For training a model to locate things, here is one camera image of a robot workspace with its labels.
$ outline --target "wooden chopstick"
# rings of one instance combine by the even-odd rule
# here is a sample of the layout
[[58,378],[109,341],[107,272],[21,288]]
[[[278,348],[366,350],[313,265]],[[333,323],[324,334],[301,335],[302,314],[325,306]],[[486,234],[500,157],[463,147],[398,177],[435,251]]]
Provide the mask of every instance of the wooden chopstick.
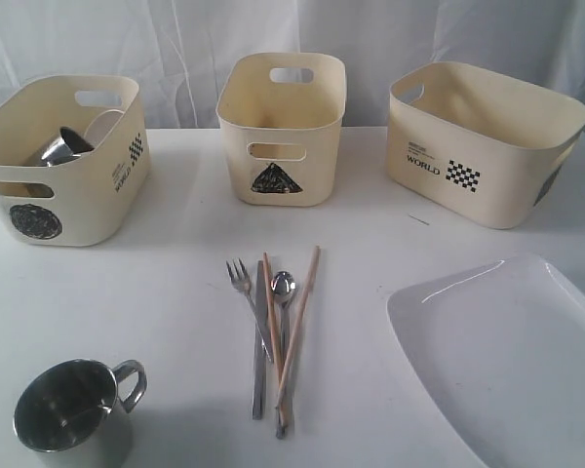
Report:
[[[262,254],[262,272],[264,274],[264,287],[266,288],[266,304],[269,313],[269,329],[271,329],[273,361],[277,370],[277,383],[281,388],[284,363],[282,362],[282,347],[280,346],[280,335],[278,333],[277,318],[275,317],[275,304],[273,303],[273,291],[271,290],[271,263],[266,252]],[[280,412],[280,424],[282,427],[288,426],[286,410],[281,404],[278,404],[277,407]]]
[[305,304],[308,300],[310,290],[312,290],[312,287],[314,286],[314,280],[316,279],[316,270],[319,266],[320,254],[321,249],[319,248],[319,246],[315,246],[314,252],[312,253],[312,261],[310,262],[310,268],[308,269],[308,274],[305,278],[305,284],[303,285],[303,293],[301,294],[301,301],[299,302],[299,307],[297,309],[296,319],[294,320],[294,328],[292,329],[291,343],[289,344],[289,352],[286,355],[284,370],[282,371],[282,376],[280,377],[280,389],[278,390],[277,393],[276,405],[277,408],[281,407],[282,400],[284,400],[286,385],[289,380],[289,375],[291,374],[291,365],[293,363],[294,353],[296,352],[296,348],[298,347],[298,338],[301,330],[301,321],[303,320],[303,314],[305,313]]

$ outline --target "mug handle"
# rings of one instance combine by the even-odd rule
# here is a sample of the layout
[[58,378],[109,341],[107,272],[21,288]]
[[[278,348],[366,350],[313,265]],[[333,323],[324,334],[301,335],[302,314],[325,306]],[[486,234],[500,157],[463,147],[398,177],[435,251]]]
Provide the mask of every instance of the mug handle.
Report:
[[147,377],[145,376],[145,369],[143,368],[143,364],[132,359],[130,361],[124,361],[115,369],[113,369],[115,379],[117,380],[117,385],[126,380],[126,378],[135,372],[138,373],[138,381],[136,382],[135,388],[133,388],[133,391],[130,392],[130,395],[128,395],[126,400],[120,399],[121,404],[126,412],[130,412],[135,408],[138,401],[141,399],[145,393],[145,390],[147,389]]

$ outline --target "white curtain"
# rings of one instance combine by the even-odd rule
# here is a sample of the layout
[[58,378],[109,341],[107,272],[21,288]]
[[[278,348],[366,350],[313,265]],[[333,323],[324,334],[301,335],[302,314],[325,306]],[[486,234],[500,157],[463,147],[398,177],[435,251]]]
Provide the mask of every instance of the white curtain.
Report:
[[0,0],[0,103],[49,74],[122,74],[149,128],[216,127],[232,66],[263,51],[341,58],[345,125],[385,125],[390,84],[433,60],[585,102],[585,0]]

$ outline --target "white table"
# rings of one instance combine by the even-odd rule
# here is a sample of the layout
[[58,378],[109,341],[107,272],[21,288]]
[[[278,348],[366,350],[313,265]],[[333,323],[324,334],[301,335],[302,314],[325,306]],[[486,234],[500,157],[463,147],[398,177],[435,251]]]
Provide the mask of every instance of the white table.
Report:
[[[234,198],[217,130],[148,136],[152,173],[112,239],[30,247],[0,224],[0,467],[40,466],[13,434],[15,403],[39,372],[78,357],[146,367],[129,468],[482,466],[399,351],[386,300],[524,252],[585,292],[585,137],[533,216],[495,231],[392,182],[385,129],[343,132],[335,190],[314,209]],[[265,419],[251,419],[254,323],[225,260],[240,256],[254,272],[268,251],[274,269],[302,280],[315,244],[324,254],[304,321],[295,424],[280,442],[272,396]]]

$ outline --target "storage basket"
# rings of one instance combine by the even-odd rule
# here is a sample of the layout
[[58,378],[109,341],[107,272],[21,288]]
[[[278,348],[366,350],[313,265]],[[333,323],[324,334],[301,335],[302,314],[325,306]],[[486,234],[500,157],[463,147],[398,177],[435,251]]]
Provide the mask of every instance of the storage basket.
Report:
[[[23,167],[62,126],[82,135],[107,106],[77,95],[111,93],[124,115],[90,153],[54,167]],[[121,225],[150,167],[138,84],[118,76],[54,76],[31,83],[0,107],[0,217],[30,244],[89,246]],[[29,184],[50,188],[32,197]]]
[[[406,93],[419,94],[408,102]],[[511,228],[546,195],[585,127],[576,99],[465,63],[391,90],[388,174],[483,226]]]
[[[313,78],[275,82],[276,68],[309,69]],[[337,58],[270,53],[239,60],[217,106],[236,196],[255,205],[297,207],[326,200],[345,101],[344,64]]]

